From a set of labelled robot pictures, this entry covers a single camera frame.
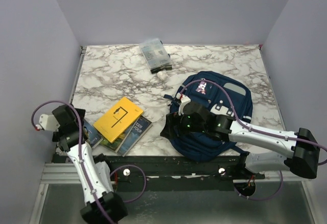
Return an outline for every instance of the screw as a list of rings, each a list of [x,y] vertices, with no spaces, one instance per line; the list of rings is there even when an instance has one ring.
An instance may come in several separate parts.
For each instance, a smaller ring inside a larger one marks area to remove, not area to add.
[[[220,173],[220,175],[224,175],[226,173],[226,170],[224,168],[220,168],[218,172]]]
[[[129,169],[124,169],[124,176],[129,176],[131,174],[131,171]]]

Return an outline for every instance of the book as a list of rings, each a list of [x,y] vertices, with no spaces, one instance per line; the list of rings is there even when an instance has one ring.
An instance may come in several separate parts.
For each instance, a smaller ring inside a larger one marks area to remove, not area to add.
[[[100,145],[117,152],[119,146],[123,143],[123,141],[127,138],[127,135],[131,132],[133,126],[136,122],[134,122],[132,125],[130,125],[122,134],[118,136],[117,139],[113,143],[108,141],[106,138],[103,137],[103,140],[100,142]]]
[[[114,143],[118,136],[134,123],[142,113],[141,108],[123,97],[94,123],[94,127],[104,138]]]
[[[117,153],[122,156],[126,156],[129,150],[132,149],[132,147],[139,141],[139,139],[141,139],[141,137],[149,130],[151,126],[152,122],[150,120],[140,116],[129,135],[127,135],[126,139],[118,148]]]
[[[101,134],[86,120],[84,119],[83,129],[88,139],[87,142],[91,148],[95,148],[103,140]]]

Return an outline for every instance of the glass panel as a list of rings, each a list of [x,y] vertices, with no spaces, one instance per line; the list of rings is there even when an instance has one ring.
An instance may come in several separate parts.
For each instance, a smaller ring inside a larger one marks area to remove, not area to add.
[[[257,183],[256,197],[268,196],[279,183]],[[264,202],[242,199],[235,192],[145,192],[127,204],[129,215],[119,224],[289,224],[313,223],[301,182],[285,182],[278,197]],[[134,192],[119,193],[123,199]],[[84,223],[80,185],[49,185],[42,224]]]

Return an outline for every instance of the blue book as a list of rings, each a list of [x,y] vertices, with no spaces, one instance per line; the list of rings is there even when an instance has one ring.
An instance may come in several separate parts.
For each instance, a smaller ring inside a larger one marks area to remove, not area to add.
[[[151,125],[151,121],[149,121],[143,116],[140,116],[130,133],[127,135],[125,140],[118,148],[117,153],[122,156],[125,156],[129,152],[129,150],[135,145],[135,143],[138,142],[139,139],[148,131]]]
[[[127,136],[129,135],[129,133],[131,132],[133,126],[135,125],[135,123],[133,123],[132,125],[130,125],[120,136],[118,136],[117,139],[115,139],[113,142],[108,141],[106,138],[102,137],[103,140],[101,141],[100,145],[114,151],[114,152],[118,152],[118,149],[120,148],[120,146],[122,145],[122,143],[124,142],[124,140],[126,140]]]
[[[103,140],[102,135],[85,119],[83,129],[88,136],[87,142],[90,144],[92,149]]]

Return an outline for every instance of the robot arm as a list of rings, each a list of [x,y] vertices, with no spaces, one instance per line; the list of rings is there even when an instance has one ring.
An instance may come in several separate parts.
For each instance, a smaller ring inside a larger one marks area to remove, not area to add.
[[[161,136],[167,139],[177,137],[175,132],[177,127],[182,134],[204,132],[218,141],[259,146],[272,152],[249,153],[243,166],[248,171],[259,173],[270,170],[290,170],[303,178],[316,178],[320,149],[300,141],[305,139],[317,143],[309,130],[300,128],[298,132],[279,131],[247,123],[242,125],[231,116],[211,113],[185,95],[180,97],[180,101],[178,113],[166,115],[166,125]]]
[[[85,110],[76,110],[81,121],[84,121]],[[107,163],[95,163],[91,146],[85,142],[81,145],[82,159],[80,159],[78,125],[75,114],[67,105],[62,105],[53,110],[52,115],[42,114],[37,129],[53,131],[52,140],[58,142],[60,150],[65,151],[74,164],[81,181],[86,205],[80,212],[87,223],[108,223],[99,211],[96,203],[97,200],[101,203],[108,216],[110,216],[112,223],[116,223],[127,216],[127,209],[123,200],[113,191],[110,169]],[[83,137],[85,140],[88,139],[84,130]],[[82,167],[85,168],[87,176],[85,176]]]

